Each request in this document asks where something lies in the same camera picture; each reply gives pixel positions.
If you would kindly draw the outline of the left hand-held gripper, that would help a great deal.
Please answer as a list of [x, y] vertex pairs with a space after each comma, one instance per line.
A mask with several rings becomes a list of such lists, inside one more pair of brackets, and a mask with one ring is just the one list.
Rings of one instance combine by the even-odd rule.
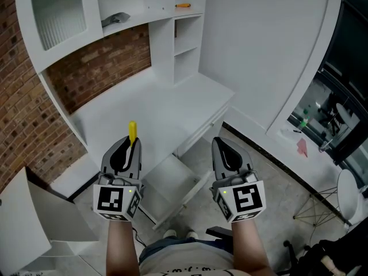
[[93, 211], [110, 221], [132, 221], [139, 207], [142, 182], [141, 142], [126, 136], [104, 154], [98, 183], [93, 186]]

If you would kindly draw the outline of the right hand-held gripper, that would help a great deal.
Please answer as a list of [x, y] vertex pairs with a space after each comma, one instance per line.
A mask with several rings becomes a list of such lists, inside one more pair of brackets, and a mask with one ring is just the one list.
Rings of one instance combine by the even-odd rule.
[[244, 148], [230, 139], [215, 137], [212, 165], [216, 180], [210, 191], [227, 222], [253, 219], [266, 209], [264, 183]]

